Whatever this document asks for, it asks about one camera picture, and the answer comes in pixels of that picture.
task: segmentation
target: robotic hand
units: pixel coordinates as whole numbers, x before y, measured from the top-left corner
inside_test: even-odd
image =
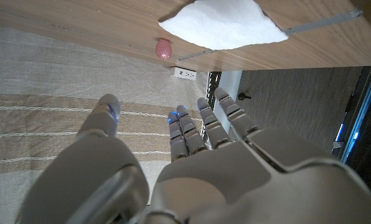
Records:
[[[168,116],[172,163],[147,213],[145,176],[115,138],[120,107],[106,95],[31,188],[18,222],[371,223],[371,194],[354,171],[297,136],[259,129],[223,89],[215,96],[240,140],[201,98],[208,150],[179,105]]]

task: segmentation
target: electrical outlet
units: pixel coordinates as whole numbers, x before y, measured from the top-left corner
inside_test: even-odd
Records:
[[[171,75],[174,77],[185,78],[188,80],[197,79],[197,72],[179,67],[171,67]]]

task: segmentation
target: pink egg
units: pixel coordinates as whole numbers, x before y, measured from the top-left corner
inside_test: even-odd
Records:
[[[168,59],[172,55],[171,43],[166,39],[159,40],[155,46],[155,54],[160,59]]]

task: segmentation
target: floor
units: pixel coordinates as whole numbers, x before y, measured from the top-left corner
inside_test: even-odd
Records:
[[[238,92],[251,99],[237,103],[260,128],[285,129],[330,152],[361,69],[244,71]]]

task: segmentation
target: white cloth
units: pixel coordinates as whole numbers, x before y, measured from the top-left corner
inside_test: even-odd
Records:
[[[213,50],[286,40],[252,0],[200,0],[159,25],[190,43]]]

